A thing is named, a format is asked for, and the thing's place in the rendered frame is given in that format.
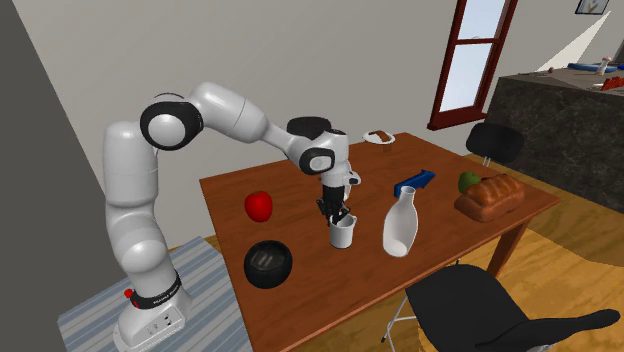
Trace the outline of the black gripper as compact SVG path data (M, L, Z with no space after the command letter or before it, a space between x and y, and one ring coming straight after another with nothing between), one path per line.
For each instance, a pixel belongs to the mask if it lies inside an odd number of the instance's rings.
M325 217L327 225L330 225L331 215L332 224L337 225L339 221L350 213L350 208L344 204L344 195L344 186L323 186L322 197L317 199L316 203L321 214Z

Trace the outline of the white cup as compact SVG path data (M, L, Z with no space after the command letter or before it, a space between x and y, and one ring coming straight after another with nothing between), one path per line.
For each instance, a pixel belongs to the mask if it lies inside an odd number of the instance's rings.
M347 214L337 222L330 218L330 244L337 249L349 248L352 245L356 223L357 217L351 214Z

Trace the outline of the white vase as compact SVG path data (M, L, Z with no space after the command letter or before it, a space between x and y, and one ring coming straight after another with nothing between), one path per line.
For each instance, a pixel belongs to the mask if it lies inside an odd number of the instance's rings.
M418 232L418 213L414 205L416 190L402 186L398 200L386 214L383 228L383 248L393 257L405 257Z

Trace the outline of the red apple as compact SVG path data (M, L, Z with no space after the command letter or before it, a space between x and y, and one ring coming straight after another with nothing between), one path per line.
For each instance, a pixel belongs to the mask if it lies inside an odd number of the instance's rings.
M249 194L244 202L248 217L255 222L266 222L272 215L273 201L265 191Z

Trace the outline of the brown wooden table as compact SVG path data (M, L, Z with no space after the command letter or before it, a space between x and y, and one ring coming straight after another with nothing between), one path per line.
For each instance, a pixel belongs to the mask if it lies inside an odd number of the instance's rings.
M496 250L488 270L498 274L531 220L557 203L554 195L527 187L516 210L475 222L454 207L459 176L473 171L491 177L494 170L408 133L397 134L389 146L354 144L349 159L361 183L348 200L357 223L346 249L330 244L316 204L319 181L288 161L201 180L253 352L290 352L489 242ZM417 236L409 253L395 258L382 246L393 188L422 170L436 176L415 194ZM251 220L244 208L246 197L258 191L273 201L266 222ZM290 249L293 267L283 284L259 289L245 277L243 262L255 243L268 239Z

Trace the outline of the black bowl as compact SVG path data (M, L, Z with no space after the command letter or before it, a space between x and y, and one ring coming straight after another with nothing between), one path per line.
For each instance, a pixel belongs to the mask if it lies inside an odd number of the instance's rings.
M254 244L243 263L248 282L260 289L275 288L284 283L291 273L293 257L289 248L276 240Z

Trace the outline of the white plate with brown food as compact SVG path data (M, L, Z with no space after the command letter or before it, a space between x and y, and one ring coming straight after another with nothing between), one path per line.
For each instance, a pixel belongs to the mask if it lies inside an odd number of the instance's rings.
M392 134L383 130L366 132L363 134L362 138L369 143L378 145L389 145L395 141L395 137Z

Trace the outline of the blue angular object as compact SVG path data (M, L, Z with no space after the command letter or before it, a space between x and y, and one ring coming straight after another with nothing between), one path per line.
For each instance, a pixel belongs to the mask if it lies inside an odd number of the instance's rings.
M436 176L432 171L422 170L420 173L411 176L394 185L393 195L395 198L399 198L401 194L401 188L409 186L414 189L425 188L427 184Z

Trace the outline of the green apple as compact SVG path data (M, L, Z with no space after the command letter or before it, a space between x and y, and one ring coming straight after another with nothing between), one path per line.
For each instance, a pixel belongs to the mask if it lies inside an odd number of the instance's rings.
M460 174L458 179L458 190L460 193L464 193L471 185L478 184L481 181L481 177L472 171L466 171Z

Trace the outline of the striped grey robot stand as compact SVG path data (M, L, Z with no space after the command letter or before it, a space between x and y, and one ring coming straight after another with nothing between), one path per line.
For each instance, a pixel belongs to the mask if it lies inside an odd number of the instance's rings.
M149 352L253 352L222 254L197 237L170 257L192 309L185 327ZM113 328L130 287L123 279L59 316L67 352L119 352Z

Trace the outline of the brown bread loaf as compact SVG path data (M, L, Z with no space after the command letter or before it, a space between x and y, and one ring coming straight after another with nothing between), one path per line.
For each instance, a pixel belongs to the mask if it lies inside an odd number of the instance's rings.
M522 182L499 174L469 186L456 199L454 207L474 221L488 223L518 208L524 198Z

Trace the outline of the red framed window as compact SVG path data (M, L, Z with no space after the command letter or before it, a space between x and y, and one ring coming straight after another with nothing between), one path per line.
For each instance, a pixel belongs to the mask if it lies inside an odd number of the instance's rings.
M457 0L427 128L482 120L518 0Z

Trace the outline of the dark stone counter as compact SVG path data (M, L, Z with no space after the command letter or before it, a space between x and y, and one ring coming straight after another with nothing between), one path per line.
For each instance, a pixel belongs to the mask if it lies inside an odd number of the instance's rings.
M510 169L624 214L624 86L556 69L498 79L486 120L523 134Z

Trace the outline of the wall picture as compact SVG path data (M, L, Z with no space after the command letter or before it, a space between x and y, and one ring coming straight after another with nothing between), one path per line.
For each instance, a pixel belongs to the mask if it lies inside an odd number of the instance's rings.
M610 0L579 0L576 15L602 15Z

